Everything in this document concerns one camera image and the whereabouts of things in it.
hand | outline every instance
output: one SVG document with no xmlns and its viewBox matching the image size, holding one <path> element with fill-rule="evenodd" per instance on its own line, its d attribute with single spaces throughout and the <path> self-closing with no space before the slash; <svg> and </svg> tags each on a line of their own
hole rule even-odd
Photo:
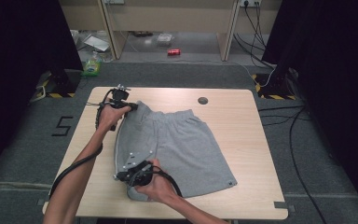
<svg viewBox="0 0 358 224">
<path fill-rule="evenodd" d="M 119 109 L 114 109 L 110 105 L 105 105 L 101 111 L 98 129 L 109 131 L 113 125 L 117 125 L 118 121 L 123 118 L 126 112 L 130 112 L 131 108 L 125 106 Z"/>
<path fill-rule="evenodd" d="M 160 167 L 158 159 L 151 160 L 154 166 Z M 153 174 L 152 180 L 146 186 L 135 186 L 136 191 L 149 197 L 149 201 L 167 204 L 170 200 L 179 197 L 169 180 L 161 175 Z"/>
</svg>

yellow and black tape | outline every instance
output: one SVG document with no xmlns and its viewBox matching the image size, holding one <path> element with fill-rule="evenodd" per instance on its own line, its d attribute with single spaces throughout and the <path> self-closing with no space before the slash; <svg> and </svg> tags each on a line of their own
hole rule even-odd
<svg viewBox="0 0 358 224">
<path fill-rule="evenodd" d="M 258 80 L 264 79 L 267 80 L 266 74 L 263 75 L 252 75 L 252 78 L 255 81 L 255 90 L 258 97 L 264 99 L 273 99 L 273 100 L 295 100 L 296 97 L 292 94 L 289 86 L 284 85 L 283 88 L 271 88 L 270 86 L 261 87 L 258 84 Z"/>
<path fill-rule="evenodd" d="M 54 88 L 56 84 L 52 81 L 50 82 L 51 74 L 48 75 L 46 80 L 43 82 L 42 86 L 45 87 L 46 90 L 46 96 L 51 98 L 66 98 L 66 97 L 75 97 L 75 91 L 71 92 L 58 92 L 55 91 L 57 88 Z M 37 94 L 37 97 L 40 97 L 42 95 L 42 92 L 39 92 Z"/>
</svg>

gray shorts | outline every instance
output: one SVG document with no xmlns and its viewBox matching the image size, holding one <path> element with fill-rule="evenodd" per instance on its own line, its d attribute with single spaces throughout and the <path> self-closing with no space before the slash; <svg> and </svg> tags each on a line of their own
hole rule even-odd
<svg viewBox="0 0 358 224">
<path fill-rule="evenodd" d="M 130 112 L 117 131 L 117 173 L 124 171 L 130 153 L 149 152 L 147 159 L 159 159 L 185 198 L 237 185 L 211 130 L 192 110 L 164 114 L 142 102 L 137 104 L 138 110 Z M 133 187 L 128 187 L 128 195 L 133 200 L 147 200 Z"/>
</svg>

cable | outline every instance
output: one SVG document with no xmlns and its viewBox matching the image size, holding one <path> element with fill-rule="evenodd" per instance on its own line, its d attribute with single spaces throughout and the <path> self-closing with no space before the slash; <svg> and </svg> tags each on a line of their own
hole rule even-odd
<svg viewBox="0 0 358 224">
<path fill-rule="evenodd" d="M 173 188 L 176 191 L 176 194 L 179 195 L 180 197 L 183 197 L 182 195 L 182 191 L 179 189 L 179 186 L 177 185 L 176 181 L 172 178 L 172 176 L 168 175 L 167 173 L 165 173 L 164 171 L 162 171 L 161 168 L 159 168 L 158 166 L 153 165 L 152 168 L 158 168 L 158 171 L 151 171 L 151 172 L 142 172 L 142 175 L 161 175 L 162 177 L 168 179 L 171 184 L 173 185 Z"/>
<path fill-rule="evenodd" d="M 320 218 L 322 219 L 322 222 L 325 224 L 326 223 L 326 220 L 324 219 L 324 216 L 321 212 L 321 210 L 319 209 L 318 205 L 316 204 L 316 202 L 314 201 L 314 199 L 312 198 L 312 196 L 310 196 L 310 192 L 308 191 L 308 188 L 307 186 L 305 185 L 301 175 L 300 175 L 300 172 L 298 171 L 298 167 L 297 167 L 297 164 L 296 164 L 296 159 L 295 159 L 295 154 L 294 154 L 294 151 L 293 151 L 293 127 L 295 126 L 295 123 L 296 123 L 296 120 L 298 118 L 298 116 L 301 114 L 301 112 L 305 109 L 305 106 L 296 114 L 295 116 L 295 119 L 293 120 L 292 122 L 292 125 L 290 126 L 290 131 L 289 131 L 289 146 L 290 146 L 290 153 L 292 155 L 292 160 L 293 160 L 293 165 L 295 167 L 295 170 L 296 170 L 296 174 L 297 174 L 297 177 L 301 183 L 301 185 L 303 186 L 304 190 L 306 191 L 308 197 L 310 198 L 310 200 L 312 201 L 312 204 L 313 206 L 315 207 L 316 211 L 318 212 Z"/>
<path fill-rule="evenodd" d="M 282 107 L 274 107 L 274 108 L 265 108 L 265 109 L 258 109 L 258 112 L 261 111 L 268 111 L 268 110 L 278 110 L 278 109 L 292 109 L 292 108 L 300 108 L 303 107 L 303 105 L 293 105 L 293 106 L 282 106 Z"/>
<path fill-rule="evenodd" d="M 256 12 L 256 16 L 257 16 L 256 30 L 260 31 L 261 42 L 262 42 L 264 48 L 266 48 L 267 46 L 266 46 L 266 43 L 264 42 L 263 34 L 261 32 L 261 25 L 260 25 L 261 8 L 260 8 L 260 3 L 259 2 L 255 2 L 255 12 Z"/>
<path fill-rule="evenodd" d="M 263 115 L 263 116 L 260 116 L 260 118 L 292 118 L 292 117 L 289 117 L 289 116 L 284 116 L 284 115 Z"/>
<path fill-rule="evenodd" d="M 269 81 L 271 80 L 271 77 L 272 77 L 272 73 L 275 71 L 275 68 L 274 68 L 274 70 L 272 70 L 272 72 L 270 72 L 269 73 L 269 76 L 268 76 L 268 79 L 267 79 L 267 82 L 266 82 L 266 84 L 264 84 L 264 85 L 260 85 L 260 84 L 258 84 L 260 87 L 266 87 L 268 84 L 269 84 Z"/>
<path fill-rule="evenodd" d="M 240 41 L 237 39 L 237 37 L 236 37 L 235 35 L 234 35 L 234 39 L 237 41 L 238 45 L 240 45 L 240 47 L 241 47 L 245 52 L 247 52 L 248 54 L 251 55 L 252 58 L 255 58 L 258 62 L 264 64 L 264 65 L 265 65 L 266 67 L 268 67 L 268 68 L 271 68 L 271 69 L 274 68 L 274 67 L 272 67 L 271 65 L 269 65 L 269 64 L 267 64 L 267 63 L 261 61 L 261 60 L 258 59 L 256 56 L 254 56 L 254 54 L 253 54 L 251 51 L 249 51 L 246 47 L 244 47 L 244 46 L 240 43 Z"/>
<path fill-rule="evenodd" d="M 254 40 L 253 40 L 252 46 L 251 46 L 251 60 L 252 60 L 252 63 L 253 63 L 256 67 L 260 67 L 259 65 L 255 64 L 255 61 L 254 61 L 254 58 L 256 58 L 255 55 L 253 54 L 253 48 L 254 48 L 254 46 L 255 46 L 255 36 L 254 36 Z"/>
<path fill-rule="evenodd" d="M 101 154 L 102 151 L 103 151 L 103 144 L 101 144 L 101 146 L 98 148 L 97 151 L 95 151 L 94 153 L 92 153 L 88 157 L 86 157 L 86 158 L 84 158 L 84 159 L 82 159 L 80 161 L 77 161 L 75 163 L 72 163 L 72 165 L 70 165 L 68 168 L 66 168 L 64 171 L 62 171 L 62 173 L 60 173 L 60 175 L 56 178 L 56 180 L 54 181 L 53 186 L 51 187 L 49 198 L 51 199 L 51 196 L 53 196 L 55 189 L 57 188 L 57 186 L 60 184 L 60 182 L 63 180 L 63 178 L 66 175 L 68 175 L 70 172 L 75 170 L 75 168 L 77 168 L 81 164 L 84 164 L 84 163 L 96 158 L 98 155 Z"/>
<path fill-rule="evenodd" d="M 255 25 L 253 24 L 253 21 L 251 19 L 251 17 L 249 16 L 249 13 L 248 13 L 248 10 L 247 10 L 247 7 L 245 7 L 245 13 L 246 13 L 246 16 L 248 17 L 249 19 L 249 22 L 251 23 L 254 31 L 255 31 L 255 38 L 260 42 L 260 44 L 262 44 L 264 47 L 264 41 L 262 40 L 263 38 L 260 36 L 260 34 L 257 32 L 257 29 L 255 28 Z"/>
<path fill-rule="evenodd" d="M 246 42 L 245 40 L 243 40 L 239 34 L 237 34 L 237 37 L 238 37 L 238 38 L 240 39 L 240 41 L 242 41 L 244 44 L 249 45 L 250 47 L 253 46 L 252 44 L 249 44 L 248 42 Z M 255 49 L 260 49 L 260 50 L 265 51 L 265 49 L 259 48 L 258 46 L 253 46 L 253 47 L 254 47 Z"/>
<path fill-rule="evenodd" d="M 287 122 L 289 119 L 292 119 L 292 118 L 294 118 L 295 116 L 297 116 L 297 114 L 300 113 L 300 112 L 295 113 L 293 116 L 288 117 L 288 119 L 286 119 L 286 120 L 284 120 L 284 121 L 275 122 L 275 123 L 269 123 L 269 124 L 263 124 L 263 126 L 266 127 L 266 126 L 270 126 L 270 125 L 285 123 L 285 122 Z"/>
<path fill-rule="evenodd" d="M 257 66 L 257 64 L 255 64 L 255 62 L 253 61 L 253 59 L 254 59 L 254 54 L 253 54 L 253 48 L 255 47 L 255 38 L 258 36 L 258 38 L 257 38 L 257 40 L 260 42 L 260 44 L 262 44 L 263 46 L 264 46 L 264 48 L 266 47 L 266 44 L 264 43 L 264 39 L 263 39 L 263 36 L 262 36 L 262 34 L 261 34 L 261 27 L 260 27 L 260 11 L 259 11 L 259 7 L 257 6 L 257 3 L 255 3 L 255 5 L 256 5 L 256 9 L 255 9 L 255 11 L 256 11 L 256 17 L 257 17 L 257 25 L 256 25 L 256 27 L 254 27 L 254 29 L 255 29 L 255 35 L 254 35 L 254 39 L 253 39 L 253 42 L 252 42 L 252 47 L 251 47 L 251 56 L 253 56 L 253 57 L 251 57 L 251 60 L 252 60 L 252 63 L 255 65 L 255 66 Z"/>
</svg>

forearm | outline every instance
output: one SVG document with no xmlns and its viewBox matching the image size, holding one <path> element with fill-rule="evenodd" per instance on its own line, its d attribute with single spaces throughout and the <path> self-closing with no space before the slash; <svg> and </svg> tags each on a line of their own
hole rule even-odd
<svg viewBox="0 0 358 224">
<path fill-rule="evenodd" d="M 166 204 L 172 209 L 182 214 L 185 218 L 187 218 L 191 223 L 194 224 L 227 224 L 222 219 L 200 210 L 198 207 L 194 206 L 193 204 L 189 203 L 187 200 L 179 196 L 170 198 L 169 200 L 167 200 Z"/>
<path fill-rule="evenodd" d="M 74 162 L 80 161 L 98 150 L 107 130 L 98 129 Z M 77 208 L 92 172 L 95 158 L 70 172 L 57 186 L 46 210 L 44 223 L 73 223 Z"/>
</svg>

